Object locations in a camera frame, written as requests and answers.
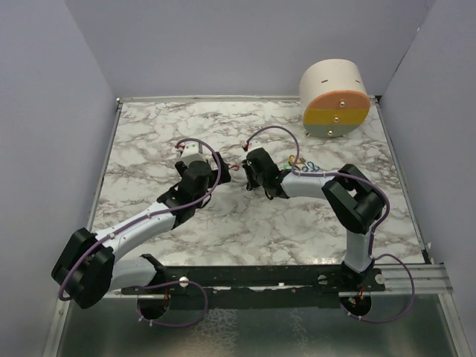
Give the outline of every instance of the black bracket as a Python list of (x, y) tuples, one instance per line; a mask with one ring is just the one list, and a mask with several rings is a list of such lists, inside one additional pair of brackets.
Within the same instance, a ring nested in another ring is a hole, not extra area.
[(288, 198), (281, 187), (281, 182), (283, 182), (289, 170), (280, 170), (268, 152), (262, 147), (250, 151), (246, 160), (242, 161), (242, 167), (248, 180), (246, 190), (251, 191), (261, 186), (269, 199), (274, 197)]
[[(61, 285), (77, 260), (96, 242), (86, 228), (75, 231), (54, 265), (52, 278)], [(72, 275), (66, 292), (81, 309), (93, 306), (108, 292), (114, 260), (111, 248), (99, 245)]]
[[(369, 181), (357, 167), (351, 164), (346, 164), (339, 172)], [(353, 190), (356, 194), (351, 196), (350, 192)], [(356, 234), (366, 234), (370, 226), (380, 218), (385, 206), (384, 199), (374, 188), (351, 178), (336, 176), (333, 180), (326, 182), (322, 191), (339, 222)]]

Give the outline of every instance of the gray wall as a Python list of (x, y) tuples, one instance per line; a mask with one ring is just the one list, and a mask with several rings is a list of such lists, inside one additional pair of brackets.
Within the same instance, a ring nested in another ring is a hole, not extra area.
[(357, 63), (383, 94), (429, 0), (65, 0), (120, 97), (296, 95), (313, 63)]
[(115, 101), (61, 0), (0, 1), (0, 49), (0, 355), (40, 356)]
[(476, 353), (476, 2), (437, 0), (382, 109), (423, 238), (443, 260)]

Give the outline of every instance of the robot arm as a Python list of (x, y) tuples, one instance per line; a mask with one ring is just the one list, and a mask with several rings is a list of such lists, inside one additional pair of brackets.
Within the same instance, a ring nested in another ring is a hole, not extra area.
[[(242, 162), (249, 190), (263, 187), (269, 199), (274, 197), (312, 197), (326, 199), (339, 222), (347, 229), (347, 250), (343, 268), (354, 279), (363, 277), (373, 266), (371, 228), (382, 215), (385, 202), (368, 184), (342, 177), (298, 176), (291, 170), (279, 170), (258, 140), (248, 145)], [(368, 179), (353, 165), (345, 165), (340, 173)]]
[[(219, 184), (229, 182), (228, 165), (219, 153), (217, 157), (217, 165), (221, 168)], [(211, 169), (197, 144), (185, 145), (176, 169), (181, 181), (146, 210), (95, 234), (86, 228), (73, 233), (51, 276), (62, 285), (70, 274), (65, 290), (81, 308), (94, 305), (110, 290), (147, 285), (160, 275), (160, 264), (151, 262), (151, 257), (140, 257), (132, 262), (121, 262), (120, 259), (154, 236), (186, 222), (197, 208), (203, 208), (208, 202), (194, 202), (206, 194), (218, 176), (218, 170)], [(80, 262), (80, 258), (95, 245), (96, 248)]]

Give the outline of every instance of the white marble tabletop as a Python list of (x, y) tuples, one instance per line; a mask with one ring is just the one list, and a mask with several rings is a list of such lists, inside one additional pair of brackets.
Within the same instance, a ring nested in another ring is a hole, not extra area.
[[(376, 232), (374, 254), (389, 252), (407, 263), (423, 261), (414, 225), (375, 106), (345, 138), (306, 138), (297, 102), (125, 103), (94, 220), (94, 231), (117, 224), (154, 202), (179, 180), (175, 143), (199, 138), (238, 164), (241, 145), (263, 126), (296, 134), (302, 155), (322, 170), (356, 165), (388, 195), (392, 208)], [(295, 145), (282, 131), (259, 136), (282, 167)], [(344, 257), (345, 229), (318, 199), (274, 199), (245, 189), (245, 173), (218, 186), (210, 204), (177, 229), (127, 254), (150, 253), (166, 265), (333, 264)]]

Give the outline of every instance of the beige cylinder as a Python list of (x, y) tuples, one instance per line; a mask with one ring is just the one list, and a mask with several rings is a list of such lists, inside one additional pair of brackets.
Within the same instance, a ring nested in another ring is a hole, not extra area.
[(357, 65), (346, 59), (326, 59), (309, 67), (300, 80), (299, 94), (304, 128), (319, 138), (353, 131), (370, 110)]

